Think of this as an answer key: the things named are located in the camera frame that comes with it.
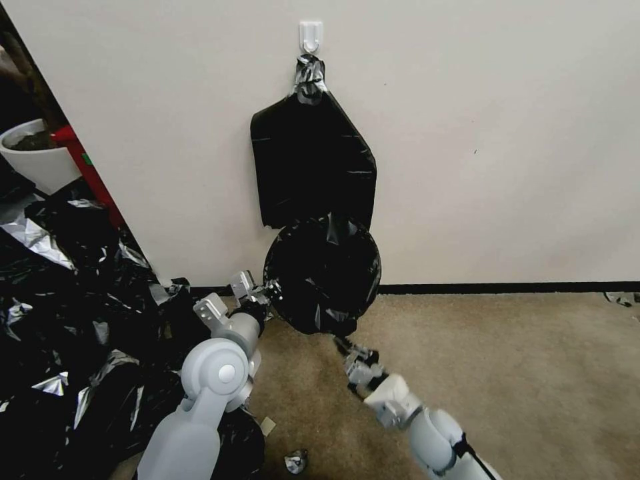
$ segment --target white planter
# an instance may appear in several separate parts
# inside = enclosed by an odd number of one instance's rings
[[[38,119],[7,130],[0,135],[0,153],[18,173],[35,182],[39,190],[51,195],[81,175],[66,147],[34,151],[7,148],[7,145],[15,145],[23,137],[44,129],[42,119]]]

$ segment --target robotic arm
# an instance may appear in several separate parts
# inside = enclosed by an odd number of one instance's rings
[[[348,388],[376,412],[384,428],[409,430],[411,453],[432,480],[501,480],[468,444],[458,423],[444,410],[429,410],[405,380],[378,364],[379,354],[334,338],[345,357]]]
[[[138,466],[139,480],[209,480],[220,452],[222,415],[249,398],[261,361],[258,337],[279,288],[276,283],[256,287],[248,271],[234,276],[231,286],[238,308],[230,316],[215,293],[193,308],[211,338],[187,355],[180,373],[185,398],[153,432]]]
[[[237,309],[228,315],[212,293],[193,310],[211,329],[211,338],[187,355],[181,370],[185,398],[153,432],[138,466],[139,480],[209,480],[220,452],[217,428],[225,411],[243,405],[260,366],[258,337],[276,282],[256,286],[248,271],[231,282]],[[501,480],[469,446],[462,428],[446,412],[428,410],[404,379],[388,374],[374,350],[335,338],[345,357],[349,389],[372,408],[385,428],[408,429],[411,452],[432,480]]]

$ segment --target adhesive wall hook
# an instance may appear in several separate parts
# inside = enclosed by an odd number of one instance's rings
[[[314,53],[322,43],[322,22],[300,22],[300,48],[306,53]]]

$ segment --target black baseboard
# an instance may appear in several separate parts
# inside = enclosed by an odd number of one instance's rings
[[[640,281],[619,282],[548,282],[548,283],[418,283],[380,285],[382,295],[479,294],[479,293],[585,293],[604,291],[640,291]],[[206,297],[211,292],[232,295],[230,286],[192,287],[194,297]]]

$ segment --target carpet floor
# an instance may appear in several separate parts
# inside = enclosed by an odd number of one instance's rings
[[[428,407],[447,410],[506,479],[640,479],[640,307],[598,294],[380,295],[356,342],[380,351]],[[276,422],[264,477],[424,479],[406,433],[346,389],[329,336],[280,320],[261,338],[250,410]],[[130,479],[139,456],[113,480]]]

